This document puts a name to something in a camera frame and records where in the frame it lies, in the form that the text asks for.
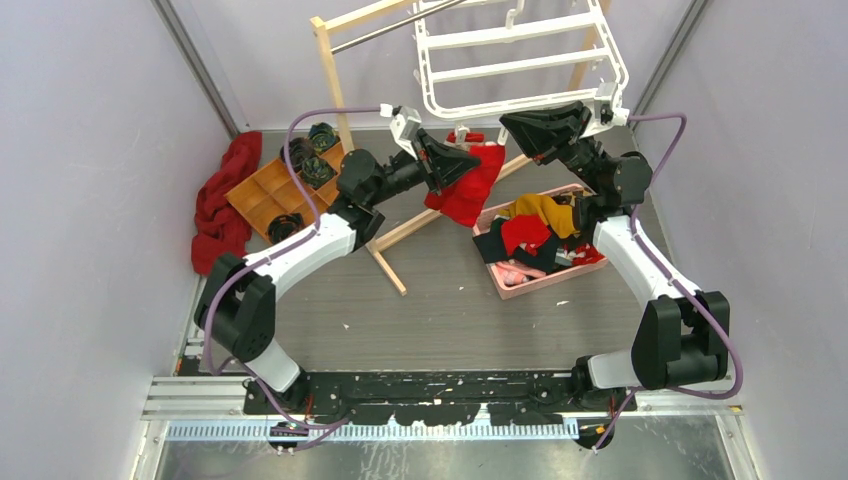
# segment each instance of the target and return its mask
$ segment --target purple cable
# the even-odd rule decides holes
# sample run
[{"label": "purple cable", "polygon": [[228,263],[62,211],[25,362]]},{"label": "purple cable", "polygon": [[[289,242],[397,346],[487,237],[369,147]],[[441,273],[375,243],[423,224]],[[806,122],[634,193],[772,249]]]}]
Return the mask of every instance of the purple cable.
[{"label": "purple cable", "polygon": [[[670,119],[670,118],[680,119],[680,127],[677,129],[677,134],[674,136],[674,139],[671,141],[671,144],[669,144],[668,149],[665,151],[665,155],[663,155],[662,159],[660,160],[659,165],[657,165],[656,170],[654,170],[654,174],[651,177],[651,184],[653,184],[654,180],[657,179],[657,176],[659,176],[663,167],[665,167],[666,162],[668,162],[668,159],[671,157],[671,153],[674,151],[674,148],[677,146],[677,142],[680,141],[680,137],[683,136],[683,131],[686,130],[686,123],[688,122],[688,118],[686,117],[686,114],[684,114],[684,113],[664,113],[664,114],[659,114],[659,115],[634,115],[634,116],[630,117],[630,121],[632,121],[632,122],[652,122],[652,121],[655,121],[655,120],[666,120],[666,119]],[[730,340],[730,337],[727,336],[727,333],[725,333],[724,329],[722,329],[721,326],[718,324],[718,321],[715,319],[715,317],[707,310],[707,308],[701,302],[698,301],[697,298],[695,298],[695,295],[693,295],[691,292],[686,290],[686,288],[683,286],[683,284],[681,284],[678,280],[674,279],[674,276],[671,274],[671,271],[668,268],[666,268],[666,266],[663,264],[663,262],[656,255],[654,255],[654,252],[652,252],[651,249],[648,248],[647,243],[645,242],[644,239],[642,239],[642,236],[637,233],[637,231],[636,231],[636,221],[639,218],[639,210],[641,208],[642,208],[642,205],[637,205],[636,208],[633,209],[633,214],[630,215],[630,231],[633,232],[633,239],[636,240],[636,243],[639,244],[639,247],[642,249],[642,251],[645,252],[645,255],[647,255],[648,258],[650,258],[651,261],[654,262],[654,264],[657,266],[657,268],[659,268],[659,270],[662,272],[662,274],[665,276],[665,278],[668,279],[671,282],[671,285],[673,285],[674,288],[677,289],[677,291],[679,291],[681,294],[683,294],[683,296],[686,297],[686,299],[692,305],[695,306],[695,309],[698,310],[698,313],[700,313],[701,316],[703,316],[704,319],[707,321],[707,323],[710,324],[710,327],[713,330],[715,330],[716,334],[721,339],[722,343],[724,343],[724,346],[727,348],[727,352],[730,354],[730,358],[733,359],[733,370],[734,370],[735,374],[734,374],[734,379],[733,379],[734,380],[733,386],[730,387],[730,390],[728,390],[726,392],[722,392],[722,393],[699,392],[697,390],[690,390],[688,388],[680,388],[680,387],[674,387],[674,388],[671,388],[671,390],[674,390],[675,392],[685,393],[685,394],[688,394],[688,395],[693,395],[695,397],[710,399],[710,400],[725,400],[725,399],[731,398],[734,395],[736,395],[737,393],[739,393],[739,390],[742,388],[743,372],[742,372],[742,362],[739,360],[739,352],[736,350],[736,347],[733,345],[733,342]],[[609,424],[609,427],[606,429],[604,434],[601,435],[600,440],[598,440],[598,442],[595,443],[595,446],[592,447],[592,450],[596,454],[597,454],[598,448],[600,448],[600,446],[603,445],[604,440],[607,439],[607,436],[609,435],[610,431],[612,431],[613,427],[615,427],[615,423],[618,421],[619,417],[621,416],[621,412],[623,412],[624,409],[627,407],[627,405],[630,403],[630,401],[633,400],[633,397],[634,397],[634,395],[636,395],[636,392],[638,392],[640,390],[643,390],[643,388],[635,387],[635,388],[631,389],[630,394],[628,394],[627,397],[625,397],[624,401],[621,402],[621,406],[618,407],[618,411],[615,412],[615,415],[613,416],[612,421]]]},{"label": "purple cable", "polygon": [[[306,112],[306,113],[300,115],[299,117],[297,117],[292,122],[291,126],[289,126],[289,129],[286,132],[286,140],[285,140],[284,145],[289,144],[289,141],[291,140],[292,133],[294,133],[295,127],[297,127],[297,125],[300,122],[302,122],[304,119],[306,119],[308,117],[313,117],[313,116],[316,116],[316,115],[339,114],[339,113],[375,113],[375,112],[379,112],[379,111],[380,111],[380,107],[351,107],[351,108],[325,108],[325,109],[321,109],[321,110],[312,110],[310,112]],[[245,275],[256,270],[260,265],[269,263],[272,260],[274,260],[275,258],[278,258],[281,255],[285,255],[286,253],[291,252],[295,248],[305,244],[306,242],[311,240],[312,237],[317,235],[318,231],[321,228],[321,213],[318,211],[318,207],[315,206],[315,202],[313,202],[312,199],[309,197],[309,193],[306,192],[306,189],[304,188],[303,183],[300,181],[300,178],[295,173],[294,167],[292,166],[291,154],[289,153],[288,148],[283,149],[283,156],[285,158],[286,168],[289,171],[289,175],[291,176],[292,180],[294,181],[294,184],[297,187],[297,189],[300,190],[301,195],[303,195],[303,198],[306,200],[306,203],[309,205],[310,210],[312,210],[312,213],[315,216],[315,224],[314,224],[315,228],[311,229],[305,237],[295,241],[291,245],[285,246],[284,248],[280,249],[277,252],[274,252],[273,254],[271,254],[270,256],[268,256],[266,258],[260,258],[260,259],[257,259],[256,261],[254,261],[253,263],[249,263],[249,264],[245,265],[245,267],[243,269],[236,272],[235,275],[233,275],[226,282],[224,282],[224,284],[221,285],[221,288],[218,289],[218,292],[215,293],[215,296],[212,298],[212,302],[209,304],[209,311],[206,313],[206,321],[204,322],[204,325],[203,325],[204,342],[203,342],[203,352],[202,352],[203,361],[206,364],[206,368],[212,373],[212,375],[219,375],[221,373],[221,371],[224,369],[224,367],[226,366],[226,364],[230,361],[230,359],[227,359],[227,362],[225,362],[223,365],[221,365],[221,367],[218,367],[218,368],[215,367],[215,364],[212,361],[212,349],[211,349],[212,322],[214,322],[214,320],[215,320],[215,313],[218,311],[218,305],[220,305],[221,299],[223,299],[224,295],[230,290],[230,288],[232,288],[233,285],[235,285]],[[247,370],[252,375],[256,376],[256,374],[254,372],[250,371],[250,369],[247,369]],[[331,423],[331,424],[328,424],[328,425],[309,425],[309,424],[306,424],[306,423],[301,423],[301,422],[295,420],[294,418],[292,418],[291,415],[287,414],[282,409],[282,407],[280,407],[279,403],[277,403],[274,396],[271,395],[271,392],[268,389],[268,387],[265,385],[265,382],[263,382],[262,379],[259,378],[258,376],[256,376],[256,377],[257,377],[256,383],[259,385],[260,388],[262,388],[262,391],[265,393],[265,395],[268,397],[268,399],[271,400],[271,404],[277,410],[277,413],[279,413],[286,420],[288,420],[289,422],[291,422],[295,425],[298,425],[298,426],[305,428],[305,429],[335,429],[335,428],[338,428],[339,426],[341,426],[341,425],[343,425],[344,423],[347,422],[347,420],[340,420],[339,422]]]}]

